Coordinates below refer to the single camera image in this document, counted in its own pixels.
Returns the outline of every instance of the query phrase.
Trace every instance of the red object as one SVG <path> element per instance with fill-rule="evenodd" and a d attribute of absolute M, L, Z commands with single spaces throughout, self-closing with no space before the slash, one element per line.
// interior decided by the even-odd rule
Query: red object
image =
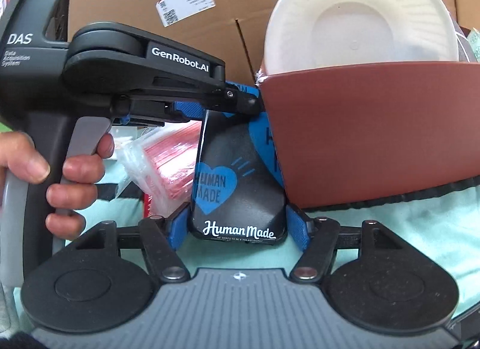
<path fill-rule="evenodd" d="M 152 207 L 152 196 L 148 195 L 147 193 L 144 193 L 143 194 L 143 217 L 144 218 L 152 216 L 151 207 Z"/>
<path fill-rule="evenodd" d="M 285 189 L 301 208 L 480 175 L 480 64 L 362 64 L 260 84 Z"/>
<path fill-rule="evenodd" d="M 144 151 L 169 199 L 190 193 L 202 123 L 190 123 L 181 130 L 155 139 Z"/>

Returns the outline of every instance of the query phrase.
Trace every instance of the blue heart logo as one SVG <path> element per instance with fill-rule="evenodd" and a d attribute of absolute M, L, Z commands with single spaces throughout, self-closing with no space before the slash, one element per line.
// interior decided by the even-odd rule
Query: blue heart logo
<path fill-rule="evenodd" d="M 258 117 L 252 119 L 248 123 L 248 132 L 255 150 L 268 171 L 277 180 L 280 186 L 283 187 L 282 172 L 280 171 L 280 166 L 278 164 L 277 153 L 275 152 L 267 113 L 262 112 Z"/>
<path fill-rule="evenodd" d="M 206 163 L 197 164 L 193 199 L 205 215 L 222 205 L 236 187 L 237 175 L 229 167 L 219 166 L 212 169 Z"/>

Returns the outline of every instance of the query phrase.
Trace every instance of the black sleeve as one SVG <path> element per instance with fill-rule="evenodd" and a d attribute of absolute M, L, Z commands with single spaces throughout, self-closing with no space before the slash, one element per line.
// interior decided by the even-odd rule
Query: black sleeve
<path fill-rule="evenodd" d="M 17 333 L 10 339 L 0 338 L 0 349 L 48 349 L 25 333 Z"/>

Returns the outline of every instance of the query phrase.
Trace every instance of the white paper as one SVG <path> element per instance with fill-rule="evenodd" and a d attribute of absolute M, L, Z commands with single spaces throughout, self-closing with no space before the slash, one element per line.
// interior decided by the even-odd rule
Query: white paper
<path fill-rule="evenodd" d="M 214 0 L 161 0 L 157 3 L 157 11 L 163 25 L 169 26 L 213 6 Z"/>

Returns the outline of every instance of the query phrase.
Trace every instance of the gripper handle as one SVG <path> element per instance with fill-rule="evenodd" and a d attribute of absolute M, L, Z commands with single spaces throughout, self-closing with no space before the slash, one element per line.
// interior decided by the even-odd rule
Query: gripper handle
<path fill-rule="evenodd" d="M 50 164 L 47 179 L 28 184 L 7 172 L 0 222 L 0 281 L 7 287 L 21 287 L 23 279 L 62 246 L 45 225 L 55 211 L 47 202 L 50 185 L 67 182 L 63 163 L 75 155 L 91 155 L 100 138 L 110 129 L 105 117 L 71 117 L 63 114 L 29 115 L 25 132 Z"/>

